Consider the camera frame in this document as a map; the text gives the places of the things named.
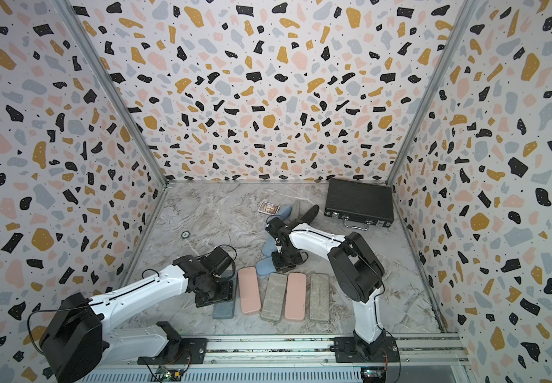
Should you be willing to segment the case with purple glasses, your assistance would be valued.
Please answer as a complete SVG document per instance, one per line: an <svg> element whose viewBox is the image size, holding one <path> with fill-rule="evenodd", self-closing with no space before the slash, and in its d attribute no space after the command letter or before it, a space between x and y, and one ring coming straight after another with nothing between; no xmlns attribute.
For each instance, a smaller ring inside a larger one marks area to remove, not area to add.
<svg viewBox="0 0 552 383"><path fill-rule="evenodd" d="M276 246L275 239L272 237L268 237L261 249L261 253L263 253L265 257L271 257L272 254L276 251L277 251L277 246Z"/></svg>

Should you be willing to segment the grey case mint lining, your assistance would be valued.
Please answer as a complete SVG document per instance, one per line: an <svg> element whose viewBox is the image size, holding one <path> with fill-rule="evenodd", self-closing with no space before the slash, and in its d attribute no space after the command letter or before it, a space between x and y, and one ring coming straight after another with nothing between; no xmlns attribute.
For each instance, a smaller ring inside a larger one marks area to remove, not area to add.
<svg viewBox="0 0 552 383"><path fill-rule="evenodd" d="M233 294L231 299L214 305L213 319L228 320L234 317L236 294Z"/></svg>

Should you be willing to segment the pink glasses case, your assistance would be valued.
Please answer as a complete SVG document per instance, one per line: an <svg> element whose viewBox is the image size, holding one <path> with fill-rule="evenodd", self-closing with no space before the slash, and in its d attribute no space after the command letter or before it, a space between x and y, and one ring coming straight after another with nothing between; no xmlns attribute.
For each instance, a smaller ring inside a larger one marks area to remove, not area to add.
<svg viewBox="0 0 552 383"><path fill-rule="evenodd" d="M307 277L301 273L291 273L288 276L285 297L285 318L289 321L301 322L305 319Z"/></svg>
<svg viewBox="0 0 552 383"><path fill-rule="evenodd" d="M244 267L239 271L241 311L244 315L261 312L261 296L256 267Z"/></svg>

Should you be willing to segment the blue case brown lining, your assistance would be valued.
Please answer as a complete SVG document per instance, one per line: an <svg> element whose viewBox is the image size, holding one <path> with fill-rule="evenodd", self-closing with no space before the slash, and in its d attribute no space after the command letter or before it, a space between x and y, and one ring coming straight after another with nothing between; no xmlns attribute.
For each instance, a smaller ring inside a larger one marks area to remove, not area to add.
<svg viewBox="0 0 552 383"><path fill-rule="evenodd" d="M290 218L292 211L293 211L292 205L285 205L280 208L280 210L276 214L276 217L282 221L286 221L288 220L288 218Z"/></svg>

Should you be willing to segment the mint glasses case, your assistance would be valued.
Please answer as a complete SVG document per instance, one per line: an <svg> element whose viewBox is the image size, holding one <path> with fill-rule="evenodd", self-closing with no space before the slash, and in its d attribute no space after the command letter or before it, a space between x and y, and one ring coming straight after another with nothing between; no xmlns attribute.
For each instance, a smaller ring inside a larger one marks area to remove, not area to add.
<svg viewBox="0 0 552 383"><path fill-rule="evenodd" d="M262 320L267 322L281 320L287 282L288 277L285 274L273 273L269 276L260 314Z"/></svg>

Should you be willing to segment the grey case with glasses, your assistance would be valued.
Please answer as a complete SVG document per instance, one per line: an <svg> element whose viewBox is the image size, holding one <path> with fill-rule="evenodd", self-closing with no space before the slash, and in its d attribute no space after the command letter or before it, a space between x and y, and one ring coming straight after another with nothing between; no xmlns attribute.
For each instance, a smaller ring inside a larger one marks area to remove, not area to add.
<svg viewBox="0 0 552 383"><path fill-rule="evenodd" d="M300 215L301 215L301 201L296 200L292 205L290 219L297 220Z"/></svg>

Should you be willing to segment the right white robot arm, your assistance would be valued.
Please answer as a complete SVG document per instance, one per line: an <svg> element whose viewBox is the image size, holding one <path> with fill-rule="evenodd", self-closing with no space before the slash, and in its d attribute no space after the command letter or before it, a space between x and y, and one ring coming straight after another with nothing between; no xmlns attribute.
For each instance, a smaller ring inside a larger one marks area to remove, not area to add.
<svg viewBox="0 0 552 383"><path fill-rule="evenodd" d="M374 357L386 336L378 303L384 293L385 271L362 234L331 234L313 228L306 218L286 223L276 216L266 221L266 231L274 240L276 271L292 271L303 264L303 253L329 261L340 289L353 301L354 350L367 361Z"/></svg>

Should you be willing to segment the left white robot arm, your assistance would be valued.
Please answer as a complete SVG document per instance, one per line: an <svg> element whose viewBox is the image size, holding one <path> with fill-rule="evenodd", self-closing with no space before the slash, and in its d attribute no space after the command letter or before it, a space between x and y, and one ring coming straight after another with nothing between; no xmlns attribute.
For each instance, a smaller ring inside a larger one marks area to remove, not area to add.
<svg viewBox="0 0 552 383"><path fill-rule="evenodd" d="M59 382L76 382L102 364L134 359L148 367L202 362L204 340L185 341L166 321L140 329L123 322L164 300L192 294L197 308L234 298L236 254L223 246L201 255L185 255L160 271L91 298L76 293L54 310L35 346Z"/></svg>

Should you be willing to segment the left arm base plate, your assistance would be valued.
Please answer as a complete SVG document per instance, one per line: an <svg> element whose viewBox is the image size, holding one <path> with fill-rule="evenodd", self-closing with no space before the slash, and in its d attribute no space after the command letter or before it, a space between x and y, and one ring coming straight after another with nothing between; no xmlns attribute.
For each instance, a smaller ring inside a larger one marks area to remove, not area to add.
<svg viewBox="0 0 552 383"><path fill-rule="evenodd" d="M206 356L206 338L182 338L179 342L170 341L156 357L139 357L138 365L201 365Z"/></svg>

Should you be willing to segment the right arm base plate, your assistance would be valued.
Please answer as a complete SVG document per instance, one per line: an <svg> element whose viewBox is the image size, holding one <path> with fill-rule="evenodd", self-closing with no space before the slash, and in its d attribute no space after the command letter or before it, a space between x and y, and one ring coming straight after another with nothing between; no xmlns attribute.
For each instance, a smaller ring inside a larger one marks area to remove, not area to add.
<svg viewBox="0 0 552 383"><path fill-rule="evenodd" d="M376 341L367 343L356 334L352 337L336 337L330 347L337 363L397 363L399 348L395 338L380 335Z"/></svg>

